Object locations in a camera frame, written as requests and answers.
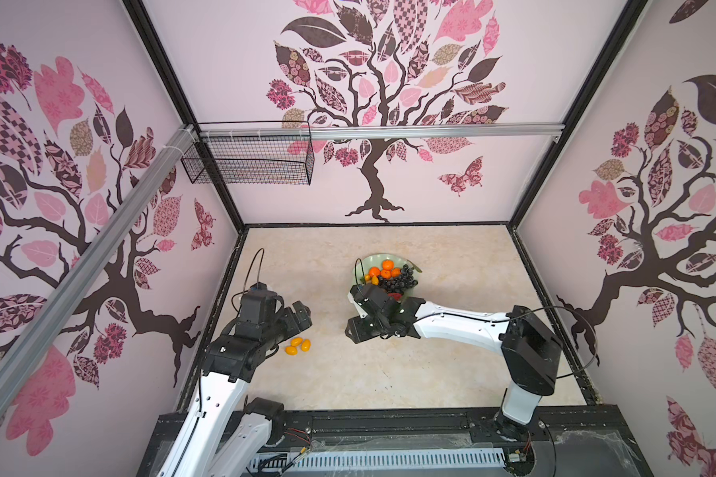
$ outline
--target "pink butterfly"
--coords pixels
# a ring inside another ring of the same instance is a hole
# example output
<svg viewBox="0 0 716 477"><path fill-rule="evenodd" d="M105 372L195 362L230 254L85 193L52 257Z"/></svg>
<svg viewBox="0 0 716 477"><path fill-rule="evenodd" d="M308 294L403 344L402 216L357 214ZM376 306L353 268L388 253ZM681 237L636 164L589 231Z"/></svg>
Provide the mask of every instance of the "pink butterfly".
<svg viewBox="0 0 716 477"><path fill-rule="evenodd" d="M202 245L210 246L212 244L210 229L215 220L217 220L213 219L209 212L205 212L204 206L199 204L196 199L194 199L194 210L196 211L196 218L199 220L200 229L194 234L194 239L191 241L191 250L196 250Z"/></svg>
<svg viewBox="0 0 716 477"><path fill-rule="evenodd" d="M483 186L480 183L480 181L483 180L483 175L478 172L482 168L483 156L480 156L468 165L467 170L464 171L462 176L459 174L444 174L438 178L443 181L443 184L451 186L451 190L461 197L461 192L467 188L467 184L470 186Z"/></svg>

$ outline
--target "fruit bowl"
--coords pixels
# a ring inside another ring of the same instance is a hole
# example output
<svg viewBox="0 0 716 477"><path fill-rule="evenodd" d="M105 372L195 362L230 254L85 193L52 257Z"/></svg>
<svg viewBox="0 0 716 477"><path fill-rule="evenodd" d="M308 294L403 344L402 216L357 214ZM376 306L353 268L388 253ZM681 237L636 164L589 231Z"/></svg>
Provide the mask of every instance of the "fruit bowl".
<svg viewBox="0 0 716 477"><path fill-rule="evenodd" d="M361 264L360 262L356 263L356 267L353 270L354 275L350 279L350 281L354 282L356 277L358 278L358 283L363 284L366 281L364 280L364 272L365 274L368 274L369 271L372 269L372 267L377 267L378 269L382 269L382 262L385 260L391 260L393 262L394 267L403 269L403 265L408 265L410 269L414 271L414 278L418 281L418 276L415 274L416 272L421 273L421 269L417 267L413 262L410 260L407 260L401 256L392 255L391 253L376 253L372 256L367 256L365 259L362 259L363 261L363 270L361 270ZM402 296L412 296L414 294L414 288L415 286L408 287L403 291Z"/></svg>

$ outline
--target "marble floor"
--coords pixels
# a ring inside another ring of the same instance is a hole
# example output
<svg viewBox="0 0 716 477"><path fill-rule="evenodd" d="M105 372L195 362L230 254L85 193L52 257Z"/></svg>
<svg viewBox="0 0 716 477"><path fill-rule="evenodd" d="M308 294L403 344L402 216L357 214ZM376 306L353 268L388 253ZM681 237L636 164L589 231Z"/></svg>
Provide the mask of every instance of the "marble floor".
<svg viewBox="0 0 716 477"><path fill-rule="evenodd" d="M313 326L302 334L310 352L283 349L257 368L249 399L287 409L498 406L509 383L503 358L448 339L345 337L356 316L346 295L353 262L393 253L419 266L414 295L452 308L507 311L541 306L504 226L303 227L249 231L228 296L241 291L249 263L265 248L260 281L287 305L300 300ZM255 266L251 282L257 274ZM543 320L543 312L538 313ZM236 316L228 300L215 335ZM569 372L565 358L560 374ZM573 377L557 382L542 405L584 405Z"/></svg>

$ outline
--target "aluminum rail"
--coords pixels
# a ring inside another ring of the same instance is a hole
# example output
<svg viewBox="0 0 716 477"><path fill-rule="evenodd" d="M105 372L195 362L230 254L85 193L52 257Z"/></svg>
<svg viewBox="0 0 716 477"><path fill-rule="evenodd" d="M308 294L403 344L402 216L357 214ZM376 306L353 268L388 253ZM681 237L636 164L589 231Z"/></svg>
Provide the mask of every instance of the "aluminum rail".
<svg viewBox="0 0 716 477"><path fill-rule="evenodd" d="M38 316L21 330L16 343L0 360L0 417L45 357L58 332L85 298L93 281L101 274L164 177L181 158L181 151L185 152L194 143L192 131L191 126L183 125L172 135L79 262L50 294Z"/></svg>
<svg viewBox="0 0 716 477"><path fill-rule="evenodd" d="M210 129L222 123L203 123L203 138L269 137L306 135L304 128ZM558 123L441 124L433 126L372 126L366 128L311 128L314 140L389 138L474 138L477 136L559 136L565 128Z"/></svg>

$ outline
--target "black wire basket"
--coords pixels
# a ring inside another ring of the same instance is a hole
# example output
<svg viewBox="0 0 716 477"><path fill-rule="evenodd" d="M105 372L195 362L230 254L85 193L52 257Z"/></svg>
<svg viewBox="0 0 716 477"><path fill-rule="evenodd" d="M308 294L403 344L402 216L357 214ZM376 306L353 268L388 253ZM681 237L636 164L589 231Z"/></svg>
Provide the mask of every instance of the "black wire basket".
<svg viewBox="0 0 716 477"><path fill-rule="evenodd" d="M239 129L200 137L181 161L194 184L299 184L313 177L313 141L306 121L233 121L200 124L279 123L281 130Z"/></svg>

